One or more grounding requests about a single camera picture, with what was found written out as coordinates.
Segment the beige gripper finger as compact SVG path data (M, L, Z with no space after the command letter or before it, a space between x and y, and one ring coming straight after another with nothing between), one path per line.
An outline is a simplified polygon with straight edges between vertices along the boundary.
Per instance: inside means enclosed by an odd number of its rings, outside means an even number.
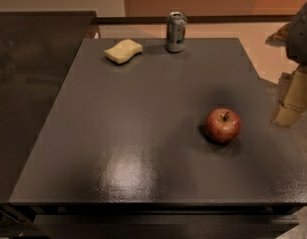
M277 88L277 106L272 121L293 126L307 111L307 66L299 65L291 74L283 73Z
M283 25L265 40L265 44L272 47L285 47L288 40L289 26L289 23Z

